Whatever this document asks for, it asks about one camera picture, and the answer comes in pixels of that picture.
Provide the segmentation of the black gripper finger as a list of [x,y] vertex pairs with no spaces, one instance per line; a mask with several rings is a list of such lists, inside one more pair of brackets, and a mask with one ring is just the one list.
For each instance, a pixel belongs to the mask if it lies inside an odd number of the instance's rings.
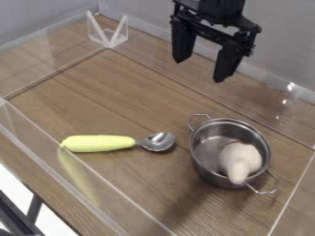
[[220,51],[213,79],[221,83],[232,77],[245,57],[245,47],[236,42],[228,42]]
[[192,25],[174,16],[172,18],[173,57],[178,64],[192,57],[197,37]]

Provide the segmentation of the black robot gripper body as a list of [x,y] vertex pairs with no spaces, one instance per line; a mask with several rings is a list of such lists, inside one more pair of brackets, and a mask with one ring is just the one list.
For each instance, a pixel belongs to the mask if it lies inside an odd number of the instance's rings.
[[246,0],[173,0],[174,14],[185,20],[200,37],[224,46],[228,42],[245,47],[245,56],[256,48],[261,25],[244,14]]

